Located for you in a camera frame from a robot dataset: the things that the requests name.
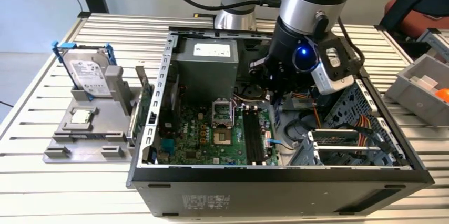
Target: metal table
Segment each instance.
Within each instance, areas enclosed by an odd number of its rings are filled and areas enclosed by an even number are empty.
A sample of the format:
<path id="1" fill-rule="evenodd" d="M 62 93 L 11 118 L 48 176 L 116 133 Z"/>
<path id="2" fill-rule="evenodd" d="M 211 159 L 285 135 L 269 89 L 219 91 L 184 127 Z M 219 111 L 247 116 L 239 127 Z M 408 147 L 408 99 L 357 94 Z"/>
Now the metal table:
<path id="1" fill-rule="evenodd" d="M 449 61 L 449 29 L 439 30 L 431 28 L 424 32 L 417 41 L 427 42 L 432 46 L 432 49 Z"/>
<path id="2" fill-rule="evenodd" d="M 139 85 L 134 67 L 144 65 L 152 81 L 160 65 L 168 26 L 212 28 L 210 18 L 163 18 L 92 14 L 79 18 L 63 41 L 102 46 L 111 42 L 124 78 Z M 259 21 L 272 31 L 273 21 Z M 411 63 L 389 35 L 373 26 L 348 25 L 364 51 L 365 69 L 381 93 Z M 126 188 L 128 164 L 47 165 L 43 152 L 71 101 L 71 80 L 51 56 L 0 126 L 0 223 L 432 223 L 449 222 L 449 129 L 429 127 L 387 99 L 388 107 L 431 170 L 436 184 L 367 217 L 333 219 L 155 218 Z"/>

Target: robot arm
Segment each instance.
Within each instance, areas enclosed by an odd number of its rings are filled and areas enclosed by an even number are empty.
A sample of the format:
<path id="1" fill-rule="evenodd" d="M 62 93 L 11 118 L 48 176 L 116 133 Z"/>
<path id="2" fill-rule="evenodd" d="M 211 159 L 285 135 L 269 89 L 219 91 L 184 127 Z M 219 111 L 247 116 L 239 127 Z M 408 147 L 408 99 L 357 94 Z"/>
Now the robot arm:
<path id="1" fill-rule="evenodd" d="M 292 91 L 285 80 L 303 82 L 312 75 L 321 94 L 353 83 L 363 66 L 351 41 L 332 33 L 347 0 L 283 0 L 265 67 L 269 89 Z"/>
<path id="2" fill-rule="evenodd" d="M 222 0 L 222 6 L 212 7 L 186 1 L 204 10 L 222 10 L 215 28 L 240 30 L 256 29 L 255 6 L 273 2 Z M 331 31 L 345 2 L 283 0 L 269 53 L 264 60 L 250 65 L 250 72 L 262 80 L 262 86 L 275 92 L 275 100 L 284 93 L 309 87 L 313 82 L 324 95 L 352 85 L 352 76 L 361 69 L 364 56 L 351 40 Z"/>

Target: power supply label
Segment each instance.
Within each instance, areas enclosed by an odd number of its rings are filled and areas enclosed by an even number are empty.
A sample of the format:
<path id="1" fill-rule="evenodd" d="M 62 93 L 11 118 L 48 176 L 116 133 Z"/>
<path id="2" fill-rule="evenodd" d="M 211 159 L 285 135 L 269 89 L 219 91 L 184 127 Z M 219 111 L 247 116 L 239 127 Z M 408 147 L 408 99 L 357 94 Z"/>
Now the power supply label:
<path id="1" fill-rule="evenodd" d="M 230 44 L 195 44 L 194 55 L 206 56 L 206 57 L 231 57 L 231 45 Z"/>
<path id="2" fill-rule="evenodd" d="M 226 210 L 230 207 L 231 195 L 183 195 L 183 202 L 188 210 Z"/>
<path id="3" fill-rule="evenodd" d="M 95 97 L 111 96 L 100 65 L 94 61 L 84 60 L 72 60 L 71 64 L 76 79 L 82 83 L 84 91 Z"/>

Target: gray storage bin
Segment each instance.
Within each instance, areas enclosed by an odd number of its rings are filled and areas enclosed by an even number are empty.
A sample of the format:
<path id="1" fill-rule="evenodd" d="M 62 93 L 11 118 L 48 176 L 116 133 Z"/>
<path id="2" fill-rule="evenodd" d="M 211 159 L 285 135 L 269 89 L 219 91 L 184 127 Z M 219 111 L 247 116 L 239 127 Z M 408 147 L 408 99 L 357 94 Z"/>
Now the gray storage bin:
<path id="1" fill-rule="evenodd" d="M 399 74 L 387 96 L 433 126 L 449 126 L 449 104 L 411 78 L 431 77 L 439 82 L 436 89 L 449 88 L 449 66 L 424 55 Z"/>

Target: motherboard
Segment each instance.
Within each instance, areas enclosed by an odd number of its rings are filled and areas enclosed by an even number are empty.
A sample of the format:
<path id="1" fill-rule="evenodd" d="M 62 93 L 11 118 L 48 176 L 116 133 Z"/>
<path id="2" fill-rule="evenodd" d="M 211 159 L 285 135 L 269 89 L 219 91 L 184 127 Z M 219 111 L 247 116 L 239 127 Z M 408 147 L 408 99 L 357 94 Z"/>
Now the motherboard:
<path id="1" fill-rule="evenodd" d="M 182 106 L 178 134 L 162 140 L 160 164 L 277 165 L 268 111 L 238 107 Z"/>

